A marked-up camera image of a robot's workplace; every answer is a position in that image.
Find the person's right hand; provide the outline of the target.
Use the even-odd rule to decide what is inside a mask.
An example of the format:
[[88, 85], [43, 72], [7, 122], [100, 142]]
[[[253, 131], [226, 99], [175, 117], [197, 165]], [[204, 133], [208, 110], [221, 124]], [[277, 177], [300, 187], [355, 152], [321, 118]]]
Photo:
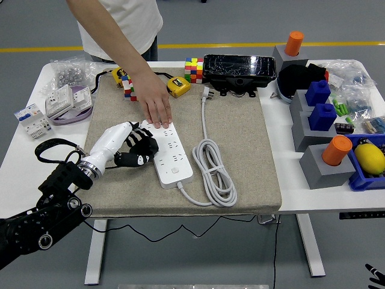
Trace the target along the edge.
[[151, 70], [129, 72], [129, 75], [147, 122], [155, 128], [168, 128], [172, 114], [166, 85]]

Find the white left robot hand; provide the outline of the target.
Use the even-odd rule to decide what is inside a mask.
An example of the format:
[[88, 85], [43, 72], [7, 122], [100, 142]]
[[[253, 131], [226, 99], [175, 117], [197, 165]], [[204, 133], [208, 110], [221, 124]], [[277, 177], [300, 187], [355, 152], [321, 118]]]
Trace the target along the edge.
[[106, 129], [79, 167], [97, 179], [110, 161], [117, 167], [140, 167], [152, 161], [158, 151], [158, 143], [148, 129], [139, 122], [125, 122]]

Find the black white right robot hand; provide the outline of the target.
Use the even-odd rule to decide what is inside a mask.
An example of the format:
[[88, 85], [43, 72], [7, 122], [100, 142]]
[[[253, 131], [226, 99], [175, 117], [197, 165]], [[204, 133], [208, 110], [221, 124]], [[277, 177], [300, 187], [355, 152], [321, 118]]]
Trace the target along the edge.
[[369, 280], [374, 284], [369, 284], [368, 288], [370, 289], [380, 289], [384, 288], [384, 274], [378, 271], [375, 267], [370, 264], [365, 264], [366, 269], [373, 274], [373, 278], [369, 278]]

